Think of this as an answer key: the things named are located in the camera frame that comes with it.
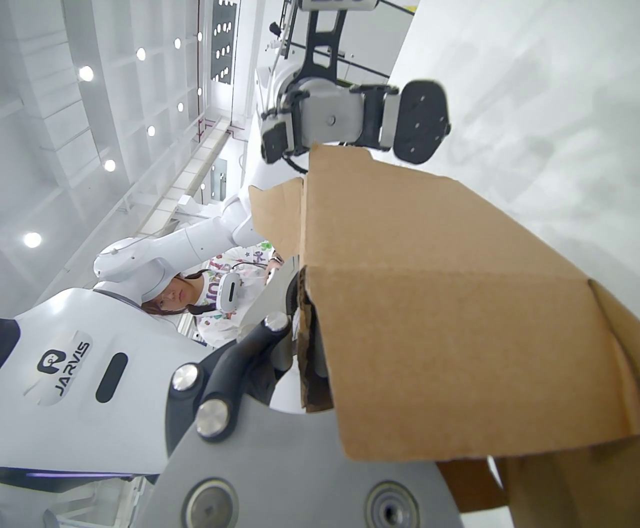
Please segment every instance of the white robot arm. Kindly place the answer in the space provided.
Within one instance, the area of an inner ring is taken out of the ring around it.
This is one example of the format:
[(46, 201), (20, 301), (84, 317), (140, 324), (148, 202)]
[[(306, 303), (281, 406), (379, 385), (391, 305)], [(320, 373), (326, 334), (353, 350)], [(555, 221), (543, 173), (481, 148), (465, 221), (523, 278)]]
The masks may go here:
[[(305, 173), (292, 158), (306, 154), (314, 143), (393, 149), (398, 158), (415, 164), (433, 155), (451, 130), (439, 84), (412, 81), (402, 94), (385, 84), (337, 85), (337, 53), (347, 10), (372, 10), (377, 4), (378, 0), (299, 0), (292, 5), (291, 13), (298, 7), (311, 11), (307, 52), (328, 47), (330, 64), (316, 64), (312, 52), (301, 65), (280, 61), (278, 54), (266, 100), (259, 103), (261, 145), (249, 144), (261, 149), (262, 160), (247, 167), (239, 194), (225, 202), (217, 218), (157, 239), (125, 239), (106, 248), (94, 264), (100, 279), (96, 290), (139, 305), (162, 292), (177, 273), (232, 247), (263, 240), (253, 229), (248, 187), (267, 189)], [(338, 9), (333, 31), (317, 31), (318, 11)]]

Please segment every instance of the white t-shirt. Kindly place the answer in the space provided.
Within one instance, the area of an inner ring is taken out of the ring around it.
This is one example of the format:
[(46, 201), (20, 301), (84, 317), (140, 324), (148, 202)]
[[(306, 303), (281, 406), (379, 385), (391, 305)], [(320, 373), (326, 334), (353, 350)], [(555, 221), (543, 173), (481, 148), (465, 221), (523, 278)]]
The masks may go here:
[(203, 273), (204, 287), (198, 299), (198, 306), (215, 305), (220, 287), (220, 279), (229, 271), (240, 275), (242, 285), (238, 292), (239, 306), (232, 314), (219, 310), (204, 312), (196, 316), (196, 324), (202, 338), (214, 348), (218, 348), (236, 338), (240, 323), (258, 295), (265, 288), (264, 267), (271, 256), (271, 245), (262, 243), (250, 248), (233, 248), (204, 264), (208, 268)]

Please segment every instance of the silver bolt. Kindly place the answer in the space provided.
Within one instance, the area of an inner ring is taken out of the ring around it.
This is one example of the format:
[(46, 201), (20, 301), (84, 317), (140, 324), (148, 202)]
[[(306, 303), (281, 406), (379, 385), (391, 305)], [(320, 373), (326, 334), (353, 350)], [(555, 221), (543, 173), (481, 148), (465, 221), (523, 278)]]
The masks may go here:
[(210, 399), (198, 407), (196, 431), (202, 438), (212, 438), (229, 424), (229, 407), (221, 399)]
[(237, 522), (237, 495), (229, 484), (211, 480), (198, 486), (185, 509), (188, 528), (231, 528)]
[(198, 367), (193, 363), (187, 363), (178, 368), (171, 378), (171, 386), (174, 390), (182, 392), (183, 390), (189, 390), (196, 384), (198, 379)]
[(264, 326), (272, 332), (281, 332), (289, 324), (289, 316), (282, 312), (273, 312), (264, 318)]
[(413, 495), (395, 482), (371, 490), (365, 505), (367, 528), (418, 528), (420, 514)]

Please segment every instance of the white ceiling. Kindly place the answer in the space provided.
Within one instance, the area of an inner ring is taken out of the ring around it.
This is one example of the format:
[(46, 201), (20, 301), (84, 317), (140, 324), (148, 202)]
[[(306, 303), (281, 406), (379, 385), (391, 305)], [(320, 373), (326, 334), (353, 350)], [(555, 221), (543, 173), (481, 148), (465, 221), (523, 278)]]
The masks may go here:
[(122, 198), (161, 194), (188, 161), (204, 24), (193, 0), (0, 0), (0, 317), (92, 282), (93, 256), (149, 211)]

